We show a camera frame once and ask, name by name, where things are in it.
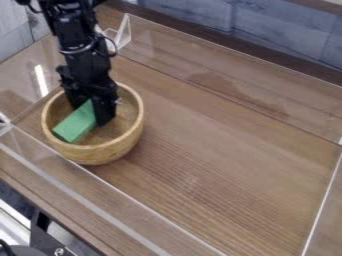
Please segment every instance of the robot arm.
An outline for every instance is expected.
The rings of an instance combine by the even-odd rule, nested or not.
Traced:
[[[38,0],[53,34],[59,40],[59,51],[67,66],[57,71],[69,101],[78,108],[93,101],[98,125],[106,125],[117,114],[118,85],[110,78],[116,56],[108,49],[108,38],[96,31],[98,24],[96,0]],[[31,0],[17,0],[31,6]]]

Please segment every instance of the bamboo bowl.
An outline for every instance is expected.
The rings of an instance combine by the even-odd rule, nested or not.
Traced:
[[[78,144],[69,144],[53,134],[54,127],[73,113],[65,92],[59,92],[47,102],[42,114],[42,127],[51,146],[70,160],[85,165],[101,165],[122,158],[134,148],[144,132],[145,105],[140,94],[125,84],[120,84],[117,118],[97,127]]]

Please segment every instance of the green sponge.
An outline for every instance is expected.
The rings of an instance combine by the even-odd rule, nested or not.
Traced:
[[[75,144],[96,128],[97,117],[91,100],[71,113],[53,129],[54,135],[67,143]]]

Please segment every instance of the bowl rim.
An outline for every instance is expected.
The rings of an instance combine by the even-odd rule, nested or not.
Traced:
[[[51,132],[49,125],[47,125],[47,114],[49,114],[49,110],[51,108],[53,103],[55,102],[55,100],[65,94],[65,91],[61,91],[59,93],[57,93],[57,95],[49,100],[45,108],[43,108],[43,112],[42,112],[42,126],[43,126],[43,132],[46,134],[46,136],[49,137],[49,140],[53,141],[54,144],[58,144],[59,146],[62,146],[63,148],[69,148],[69,149],[79,149],[79,150],[94,150],[94,149],[104,149],[108,148],[116,144],[118,144],[120,142],[125,141],[130,135],[140,129],[140,126],[144,123],[144,118],[145,118],[145,104],[144,104],[144,100],[141,95],[138,94],[138,92],[126,84],[124,83],[118,83],[120,87],[122,87],[124,89],[126,89],[134,96],[137,102],[138,102],[138,117],[137,120],[132,126],[132,128],[125,132],[124,135],[121,135],[118,138],[116,138],[114,140],[105,142],[102,144],[96,144],[96,145],[75,145],[75,144],[70,144],[67,142],[65,142],[63,140],[61,140],[54,133]]]

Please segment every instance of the transparent enclosure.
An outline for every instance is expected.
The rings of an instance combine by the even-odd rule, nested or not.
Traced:
[[[124,255],[339,255],[341,88],[133,15],[101,21],[122,48],[112,75],[148,105],[142,141],[100,167],[50,148],[63,61],[46,38],[0,66],[7,181],[74,202],[67,217],[110,226],[82,222]]]

